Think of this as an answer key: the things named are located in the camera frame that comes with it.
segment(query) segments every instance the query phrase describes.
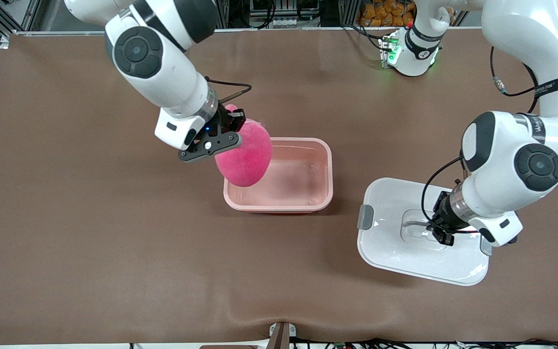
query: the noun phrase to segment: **pink stuffed object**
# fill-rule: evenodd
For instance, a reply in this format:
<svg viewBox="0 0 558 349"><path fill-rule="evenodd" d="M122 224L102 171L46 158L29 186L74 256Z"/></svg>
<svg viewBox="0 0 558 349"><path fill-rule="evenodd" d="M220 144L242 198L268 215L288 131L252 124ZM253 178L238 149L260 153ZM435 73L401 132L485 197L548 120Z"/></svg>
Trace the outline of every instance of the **pink stuffed object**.
<svg viewBox="0 0 558 349"><path fill-rule="evenodd" d="M250 187L259 182L268 170L273 146L270 135L259 122L247 119L238 134L242 137L241 146L215 155L215 161L230 183Z"/></svg>

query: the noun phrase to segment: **pink plastic container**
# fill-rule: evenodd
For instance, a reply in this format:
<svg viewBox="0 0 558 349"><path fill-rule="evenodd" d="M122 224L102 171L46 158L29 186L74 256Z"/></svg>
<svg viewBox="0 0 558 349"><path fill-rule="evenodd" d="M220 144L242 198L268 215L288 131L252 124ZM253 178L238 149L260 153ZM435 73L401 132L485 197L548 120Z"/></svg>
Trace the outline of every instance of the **pink plastic container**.
<svg viewBox="0 0 558 349"><path fill-rule="evenodd" d="M330 148L315 138L272 137L273 157L261 181L248 188L225 180L223 196L245 212L312 213L333 198Z"/></svg>

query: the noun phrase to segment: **cable connector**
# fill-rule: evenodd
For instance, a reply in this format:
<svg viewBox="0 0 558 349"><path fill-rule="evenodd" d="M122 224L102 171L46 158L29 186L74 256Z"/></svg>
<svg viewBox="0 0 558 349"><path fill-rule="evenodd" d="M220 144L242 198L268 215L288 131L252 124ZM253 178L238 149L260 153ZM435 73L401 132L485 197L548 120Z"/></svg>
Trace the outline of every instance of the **cable connector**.
<svg viewBox="0 0 558 349"><path fill-rule="evenodd" d="M498 77L493 77L492 79L494 80L494 86L496 86L496 89L498 89L503 95L507 93L505 84L503 84L501 79L499 79Z"/></svg>

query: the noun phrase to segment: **white plastic lid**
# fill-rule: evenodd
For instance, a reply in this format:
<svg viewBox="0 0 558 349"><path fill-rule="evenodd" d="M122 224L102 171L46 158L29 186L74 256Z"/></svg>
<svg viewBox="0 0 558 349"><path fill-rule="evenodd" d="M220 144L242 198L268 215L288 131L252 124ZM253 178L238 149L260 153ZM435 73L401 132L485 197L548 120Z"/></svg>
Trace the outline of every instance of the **white plastic lid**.
<svg viewBox="0 0 558 349"><path fill-rule="evenodd" d="M429 186L425 207L434 207L446 188ZM460 286L476 285L488 272L491 248L481 234L455 234L453 246L441 245L425 229L421 212L423 184L394 178L372 183L359 215L358 250L370 265ZM428 210L431 217L434 213Z"/></svg>

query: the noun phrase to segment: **brown tabletop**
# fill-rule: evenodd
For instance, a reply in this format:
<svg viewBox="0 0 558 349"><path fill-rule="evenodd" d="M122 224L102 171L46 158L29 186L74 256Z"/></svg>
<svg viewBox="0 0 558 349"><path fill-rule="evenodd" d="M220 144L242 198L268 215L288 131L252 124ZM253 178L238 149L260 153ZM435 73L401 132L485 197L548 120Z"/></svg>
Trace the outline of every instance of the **brown tabletop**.
<svg viewBox="0 0 558 349"><path fill-rule="evenodd" d="M477 115L530 106L494 88L480 31L444 44L418 78L382 70L354 32L217 33L191 49L202 74L253 84L236 102L271 135L332 149L332 204L270 216L229 208L214 161L180 163L154 137L158 108L102 37L13 37L0 50L0 344L255 340L277 320L314 340L558 340L558 188L520 211L519 242L474 287L357 252L372 181L423 182ZM530 86L510 57L496 68L511 92Z"/></svg>

